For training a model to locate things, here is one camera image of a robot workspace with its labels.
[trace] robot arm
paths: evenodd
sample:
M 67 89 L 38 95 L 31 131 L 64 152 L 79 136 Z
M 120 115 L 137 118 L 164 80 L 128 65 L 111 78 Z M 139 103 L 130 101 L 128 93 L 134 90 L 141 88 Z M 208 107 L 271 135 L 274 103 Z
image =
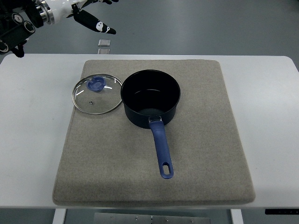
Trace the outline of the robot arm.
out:
M 23 45 L 44 23 L 55 24 L 62 18 L 74 17 L 83 26 L 108 34 L 116 31 L 98 20 L 83 7 L 95 2 L 112 4 L 118 0 L 0 0 L 0 54 L 12 51 L 23 57 Z M 30 21 L 24 21 L 25 12 Z

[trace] metal rim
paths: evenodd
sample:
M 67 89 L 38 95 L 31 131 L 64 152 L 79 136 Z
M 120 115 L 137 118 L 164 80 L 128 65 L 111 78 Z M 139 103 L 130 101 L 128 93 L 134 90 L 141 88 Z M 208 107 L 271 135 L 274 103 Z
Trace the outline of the metal rim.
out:
M 101 115 L 101 114 L 109 113 L 109 112 L 115 110 L 115 109 L 122 103 L 122 99 L 120 100 L 120 102 L 119 102 L 115 107 L 113 107 L 112 109 L 110 109 L 110 110 L 108 110 L 108 111 L 106 111 L 106 112 L 102 112 L 102 113 L 90 113 L 90 112 L 87 112 L 87 111 L 85 111 L 85 110 L 82 110 L 82 109 L 77 105 L 77 103 L 75 102 L 75 92 L 76 92 L 77 86 L 78 86 L 79 84 L 81 84 L 81 83 L 84 83 L 83 80 L 89 79 L 89 78 L 91 78 L 91 77 L 93 77 L 93 76 L 106 76 L 106 77 L 112 77 L 112 78 L 116 79 L 116 80 L 121 84 L 121 87 L 122 87 L 122 81 L 121 81 L 119 78 L 117 78 L 117 77 L 115 77 L 115 76 L 112 76 L 112 75 L 108 75 L 108 74 L 93 74 L 93 75 L 87 76 L 87 77 L 81 79 L 81 80 L 80 80 L 79 82 L 77 82 L 77 84 L 75 85 L 75 88 L 73 89 L 73 92 L 72 92 L 72 94 L 71 94 L 71 98 L 72 98 L 73 104 L 74 104 L 75 107 L 76 107 L 78 110 L 80 110 L 81 112 L 84 112 L 84 113 L 87 113 L 87 114 L 91 114 L 91 115 Z
M 26 29 L 28 32 L 30 32 L 30 33 L 34 33 L 34 32 L 36 31 L 36 29 L 34 28 L 34 26 L 32 25 L 33 30 L 29 30 L 29 29 L 26 27 L 27 24 L 32 25 L 30 22 L 25 21 L 25 22 L 24 22 L 24 27 L 25 27 L 25 29 Z
M 0 52 L 3 52 L 3 53 L 8 52 L 8 48 L 9 48 L 8 45 L 5 42 L 3 42 L 2 40 L 0 40 L 0 42 L 2 42 L 6 46 L 6 49 L 4 49 L 4 50 L 0 49 Z
M 45 10 L 45 12 L 48 16 L 47 23 L 48 24 L 54 24 L 55 23 L 54 14 L 53 14 L 53 11 L 51 10 L 51 8 L 49 7 L 49 5 L 44 0 L 38 1 L 38 4 L 41 5 L 44 8 L 44 10 Z
M 47 14 L 47 12 L 46 12 L 46 10 L 45 10 L 44 7 L 42 7 L 40 5 L 36 5 L 36 9 L 39 12 L 39 15 L 41 16 L 43 22 L 49 21 L 48 14 Z
M 21 19 L 21 21 L 19 22 L 19 21 L 17 21 L 17 19 L 16 18 L 14 18 L 14 16 L 18 16 L 19 17 L 19 19 Z M 11 18 L 13 19 L 13 21 L 16 23 L 16 24 L 20 24 L 20 23 L 22 23 L 24 20 L 23 20 L 23 18 L 21 17 L 21 15 L 19 15 L 19 14 L 17 14 L 17 13 L 13 13 L 12 15 L 11 15 Z

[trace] blue handle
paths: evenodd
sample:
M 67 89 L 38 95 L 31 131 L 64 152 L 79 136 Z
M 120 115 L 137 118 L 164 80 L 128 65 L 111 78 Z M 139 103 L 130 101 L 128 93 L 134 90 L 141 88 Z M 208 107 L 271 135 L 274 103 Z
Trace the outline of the blue handle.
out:
M 101 92 L 106 85 L 106 80 L 101 76 L 94 76 L 86 82 L 86 87 L 93 92 Z
M 167 144 L 164 123 L 163 121 L 150 121 L 149 127 L 154 136 L 160 174 L 164 179 L 170 179 L 173 177 L 173 167 Z M 166 166 L 166 168 L 168 168 L 169 174 L 166 174 L 164 172 L 163 166 Z

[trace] hanging hole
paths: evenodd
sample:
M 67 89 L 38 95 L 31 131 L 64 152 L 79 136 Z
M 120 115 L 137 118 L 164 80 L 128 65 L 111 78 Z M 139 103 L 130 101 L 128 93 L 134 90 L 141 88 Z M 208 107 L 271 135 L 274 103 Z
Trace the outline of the hanging hole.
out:
M 163 165 L 163 171 L 166 175 L 170 174 L 169 166 L 168 164 Z

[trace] metal plate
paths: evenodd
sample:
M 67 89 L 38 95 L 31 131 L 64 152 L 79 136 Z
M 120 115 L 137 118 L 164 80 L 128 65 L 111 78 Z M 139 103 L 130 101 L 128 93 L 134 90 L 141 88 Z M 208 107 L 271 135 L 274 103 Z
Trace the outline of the metal plate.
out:
M 179 216 L 151 216 L 137 214 L 94 214 L 93 224 L 210 224 L 209 218 L 179 217 Z
M 100 48 L 98 50 L 98 55 L 109 55 L 110 49 L 109 48 Z
M 109 39 L 100 39 L 99 47 L 109 47 L 110 46 L 110 40 Z

